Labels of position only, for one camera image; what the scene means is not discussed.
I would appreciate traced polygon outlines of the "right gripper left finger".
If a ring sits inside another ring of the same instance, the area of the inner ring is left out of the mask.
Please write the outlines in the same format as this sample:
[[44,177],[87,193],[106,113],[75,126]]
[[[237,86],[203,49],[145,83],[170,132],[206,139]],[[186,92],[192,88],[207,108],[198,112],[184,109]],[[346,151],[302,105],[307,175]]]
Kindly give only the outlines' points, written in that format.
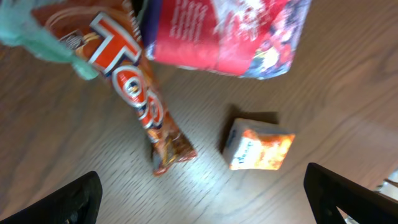
[[1,224],[95,224],[103,189],[90,171],[31,206],[1,220]]

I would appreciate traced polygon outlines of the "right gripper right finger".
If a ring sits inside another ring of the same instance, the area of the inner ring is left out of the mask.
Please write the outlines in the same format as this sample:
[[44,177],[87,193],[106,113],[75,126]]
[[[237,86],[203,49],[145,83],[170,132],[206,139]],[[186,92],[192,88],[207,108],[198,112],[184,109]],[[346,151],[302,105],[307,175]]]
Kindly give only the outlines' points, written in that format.
[[317,223],[397,223],[397,200],[371,191],[319,164],[308,164],[303,186]]

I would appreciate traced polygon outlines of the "orange tissue pack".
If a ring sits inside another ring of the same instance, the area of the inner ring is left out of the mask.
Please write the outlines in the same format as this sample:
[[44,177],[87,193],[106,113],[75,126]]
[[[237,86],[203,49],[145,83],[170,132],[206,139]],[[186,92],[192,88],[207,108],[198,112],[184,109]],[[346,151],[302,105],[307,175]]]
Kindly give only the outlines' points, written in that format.
[[237,118],[223,149],[231,170],[280,169],[295,134],[276,124]]

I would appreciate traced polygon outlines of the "purple sanitary pad pack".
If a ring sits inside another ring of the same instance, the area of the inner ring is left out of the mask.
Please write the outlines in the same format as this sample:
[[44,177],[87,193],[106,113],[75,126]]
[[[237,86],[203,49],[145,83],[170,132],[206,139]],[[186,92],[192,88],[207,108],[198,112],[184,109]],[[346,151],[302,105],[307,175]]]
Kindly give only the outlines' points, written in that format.
[[140,11],[147,58],[259,80],[290,70],[310,0],[151,0]]

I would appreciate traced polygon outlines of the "red brown snack bar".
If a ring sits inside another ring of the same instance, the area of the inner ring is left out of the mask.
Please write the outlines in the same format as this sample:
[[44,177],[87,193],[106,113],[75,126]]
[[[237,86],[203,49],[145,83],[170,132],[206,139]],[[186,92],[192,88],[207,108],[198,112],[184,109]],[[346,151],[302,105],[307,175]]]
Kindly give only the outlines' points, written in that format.
[[197,156],[160,97],[130,1],[51,2],[32,14],[134,108],[153,145],[154,175]]

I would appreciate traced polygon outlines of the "teal wet wipes pack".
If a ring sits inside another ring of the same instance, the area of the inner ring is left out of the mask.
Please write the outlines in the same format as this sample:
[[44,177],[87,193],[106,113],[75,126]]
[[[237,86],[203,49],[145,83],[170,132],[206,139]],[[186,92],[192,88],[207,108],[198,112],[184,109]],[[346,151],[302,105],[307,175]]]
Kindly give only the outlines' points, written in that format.
[[22,46],[41,60],[68,63],[84,80],[96,78],[99,72],[59,42],[31,14],[33,9],[52,3],[54,0],[1,1],[1,43]]

